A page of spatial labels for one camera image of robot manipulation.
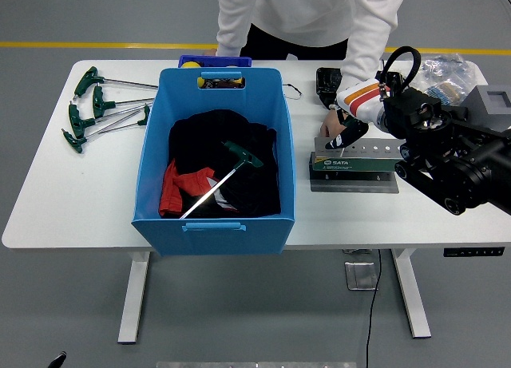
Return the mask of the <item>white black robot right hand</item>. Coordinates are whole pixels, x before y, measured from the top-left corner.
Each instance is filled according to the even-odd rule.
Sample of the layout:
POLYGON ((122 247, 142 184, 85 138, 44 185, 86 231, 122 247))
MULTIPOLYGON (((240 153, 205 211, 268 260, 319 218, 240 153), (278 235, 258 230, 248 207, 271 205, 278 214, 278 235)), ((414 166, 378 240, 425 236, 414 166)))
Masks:
POLYGON ((389 96, 390 89, 384 82, 369 79, 344 91, 338 92, 330 109, 343 109, 347 113, 346 129, 337 137, 328 137, 324 148, 334 150, 345 148, 360 138, 369 129, 369 123, 382 127, 383 99, 389 96))

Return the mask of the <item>person's left hand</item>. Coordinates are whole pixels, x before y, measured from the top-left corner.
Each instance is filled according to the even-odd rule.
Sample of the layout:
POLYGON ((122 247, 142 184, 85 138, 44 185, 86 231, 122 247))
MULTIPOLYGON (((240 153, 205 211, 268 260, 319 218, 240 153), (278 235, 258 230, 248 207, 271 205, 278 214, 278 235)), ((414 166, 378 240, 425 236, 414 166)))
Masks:
POLYGON ((319 135, 321 137, 337 137, 347 128, 346 118, 347 113, 343 109, 330 109, 320 127, 319 135))

